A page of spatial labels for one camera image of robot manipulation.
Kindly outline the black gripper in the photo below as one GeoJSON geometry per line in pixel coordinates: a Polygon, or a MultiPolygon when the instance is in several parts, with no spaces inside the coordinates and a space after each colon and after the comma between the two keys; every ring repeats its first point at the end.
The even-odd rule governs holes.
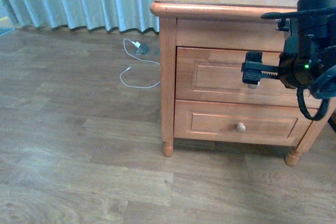
{"type": "Polygon", "coordinates": [[[317,38],[297,34],[285,40],[279,68],[264,65],[263,53],[248,51],[241,65],[242,82],[258,84],[261,79],[280,79],[287,88],[335,89],[335,37],[317,38]]]}

